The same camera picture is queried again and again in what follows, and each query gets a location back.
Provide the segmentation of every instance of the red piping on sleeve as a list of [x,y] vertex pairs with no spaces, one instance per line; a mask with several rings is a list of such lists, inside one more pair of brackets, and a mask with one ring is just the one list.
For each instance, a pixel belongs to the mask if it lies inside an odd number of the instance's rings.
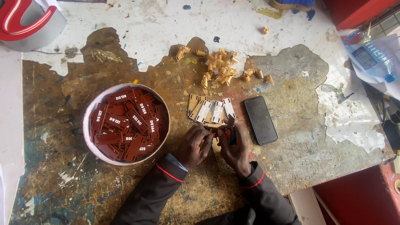
[[262,178],[264,177],[264,174],[265,174],[265,172],[263,171],[262,175],[261,175],[261,178],[257,183],[251,185],[250,187],[243,187],[243,188],[252,188],[252,187],[255,187],[255,186],[259,185],[261,183]]
[[179,182],[183,182],[183,181],[177,179],[176,177],[172,176],[171,174],[169,174],[167,171],[163,170],[163,169],[158,165],[158,163],[156,163],[156,166],[157,166],[162,172],[166,173],[168,176],[174,178],[175,180],[177,180],[177,181],[179,181]]

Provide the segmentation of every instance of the blue bristles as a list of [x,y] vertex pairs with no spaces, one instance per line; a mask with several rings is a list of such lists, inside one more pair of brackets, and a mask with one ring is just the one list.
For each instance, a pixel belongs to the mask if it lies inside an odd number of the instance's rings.
[[314,5],[315,0],[276,0],[280,4],[295,4],[295,5],[301,5],[305,7],[311,7]]

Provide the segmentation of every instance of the water bottle cap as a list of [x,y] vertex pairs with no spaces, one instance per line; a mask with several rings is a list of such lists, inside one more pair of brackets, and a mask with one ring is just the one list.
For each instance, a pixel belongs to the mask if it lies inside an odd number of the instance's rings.
[[391,82],[397,80],[397,77],[394,76],[393,74],[388,74],[388,75],[384,76],[383,78],[385,78],[387,83],[391,83]]

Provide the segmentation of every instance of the dark jacket sleeve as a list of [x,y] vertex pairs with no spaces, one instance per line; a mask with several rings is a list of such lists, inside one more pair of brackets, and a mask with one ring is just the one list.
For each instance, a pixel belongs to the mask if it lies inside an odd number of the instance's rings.
[[165,157],[161,158],[128,196],[111,224],[157,224],[167,200],[186,174]]
[[254,172],[245,179],[239,178],[244,195],[256,212],[256,220],[271,224],[301,225],[297,215],[285,198],[278,192],[257,162],[250,164]]

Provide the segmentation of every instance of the smartphone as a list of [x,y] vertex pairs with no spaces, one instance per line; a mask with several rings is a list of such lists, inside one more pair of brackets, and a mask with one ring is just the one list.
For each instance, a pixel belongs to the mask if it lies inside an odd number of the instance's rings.
[[278,139],[274,124],[262,96],[246,99],[244,108],[250,120],[254,136],[259,145],[266,145]]

